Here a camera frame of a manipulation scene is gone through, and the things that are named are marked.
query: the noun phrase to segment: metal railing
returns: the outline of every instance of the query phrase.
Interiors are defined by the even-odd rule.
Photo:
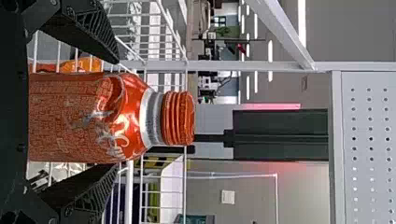
[[[174,30],[173,19],[160,0],[114,0],[102,1],[105,9],[108,10],[107,16],[110,18],[116,40],[119,42],[119,49],[123,49],[126,55],[121,55],[121,58],[126,58],[129,61],[137,61],[147,63],[151,61],[184,61],[187,62],[187,55],[184,46],[181,45],[180,35]],[[125,11],[120,12],[112,10],[117,8],[117,4],[126,5]],[[121,65],[105,65],[110,68],[110,72],[117,71]],[[187,71],[177,71],[172,73],[159,73],[156,71],[144,70],[141,71],[141,78],[147,82],[152,89],[159,92],[166,91],[186,91],[187,90]],[[159,82],[160,77],[163,77],[163,83]],[[180,176],[161,176],[161,170],[153,170],[145,168],[145,162],[156,162],[154,159],[145,159],[145,155],[140,158],[140,167],[135,168],[134,161],[127,161],[124,167],[121,166],[118,178],[118,188],[120,192],[120,185],[125,183],[125,210],[123,223],[132,223],[133,220],[133,200],[134,200],[134,183],[139,184],[139,224],[154,223],[148,218],[148,211],[155,209],[158,212],[165,210],[173,210],[178,214],[186,217],[186,177],[187,177],[187,148],[184,147],[184,153],[178,155],[178,161],[166,161],[166,164],[180,164],[182,166],[182,173]],[[175,179],[179,184],[181,190],[150,190],[149,183],[158,183],[161,180]],[[178,197],[181,205],[178,206],[162,206],[149,204],[149,195],[156,194],[172,195]],[[117,200],[117,208],[120,208],[120,194]],[[110,207],[114,204],[114,190],[110,199]],[[106,218],[104,213],[102,223],[114,224],[120,223],[120,209],[117,209],[117,214],[107,212],[110,218]]]

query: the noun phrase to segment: jar lid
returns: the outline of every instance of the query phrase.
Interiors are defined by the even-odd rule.
[[[187,146],[194,140],[195,105],[189,92],[169,91],[163,97],[161,131],[168,146]]]

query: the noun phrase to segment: black metal frame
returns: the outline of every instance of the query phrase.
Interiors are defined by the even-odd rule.
[[[196,134],[195,142],[222,142],[236,161],[327,161],[326,109],[235,110],[233,129]]]
[[[75,4],[81,4],[82,2],[91,4],[95,2],[97,3],[96,6],[101,5],[96,0],[68,0],[67,4],[68,2],[76,2]],[[75,218],[73,221],[69,221],[71,217],[61,218],[59,211],[64,208],[49,206],[48,203],[35,194],[30,183],[25,178],[29,144],[29,76],[26,43],[43,24],[46,24],[47,29],[49,29],[51,24],[47,24],[47,22],[54,15],[58,18],[63,16],[63,12],[60,10],[62,6],[60,0],[0,1],[0,27],[3,30],[1,38],[3,53],[0,58],[3,83],[2,88],[0,88],[0,95],[2,96],[0,109],[0,169],[3,172],[0,185],[0,223],[77,223]],[[78,36],[69,34],[69,39],[66,37],[64,42],[73,44],[77,43],[75,41],[77,38],[94,39],[96,41],[85,48],[86,51],[109,59],[113,63],[118,62],[118,51],[114,48],[109,48],[111,46],[108,45],[116,43],[114,36],[114,41],[108,37],[109,32],[112,35],[110,26],[107,26],[104,30],[92,32],[87,30],[87,27],[81,27],[78,21],[75,22],[75,25],[76,27],[70,29],[78,30]],[[114,169],[111,167],[107,167],[101,174],[113,177]],[[88,174],[82,173],[76,178]],[[112,186],[114,178],[105,179],[108,182],[107,184]],[[88,189],[102,184],[101,181],[93,180]],[[74,195],[73,200],[75,201],[71,203],[76,203],[77,199],[82,197],[83,194],[79,192],[79,196]],[[95,210],[95,215],[100,212],[98,209],[101,208],[98,207]],[[88,218],[82,216],[82,219],[79,220],[80,223],[95,223],[95,221],[96,219],[93,220],[92,216],[88,216]]]

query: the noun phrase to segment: electrical outlet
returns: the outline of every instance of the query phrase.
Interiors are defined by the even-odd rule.
[[[221,191],[221,203],[235,204],[235,191],[222,190]]]

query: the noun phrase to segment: white wall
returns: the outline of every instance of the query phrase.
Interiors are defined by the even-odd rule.
[[[297,0],[281,0],[281,5],[297,30]],[[307,49],[315,61],[395,61],[395,6],[396,2],[389,0],[306,0]],[[250,36],[252,14],[246,22]],[[274,61],[292,61],[263,24],[259,26],[259,37],[274,41]],[[253,43],[250,49],[253,49],[250,60],[267,60],[267,42]],[[260,75],[260,94],[250,93],[251,103],[298,102],[303,108],[329,106],[329,75],[309,75],[307,91],[301,88],[302,78],[307,74],[275,73],[271,83],[266,81],[266,74]],[[241,88],[245,88],[245,80],[242,78]]]
[[[208,172],[278,174],[279,224],[328,224],[328,164],[297,162],[193,161]],[[268,178],[188,180],[187,211],[215,215],[217,224],[275,224],[275,182]],[[221,204],[222,189],[235,191],[235,205]]]
[[[238,14],[238,3],[223,3],[221,9],[215,9],[216,16],[232,16]]]

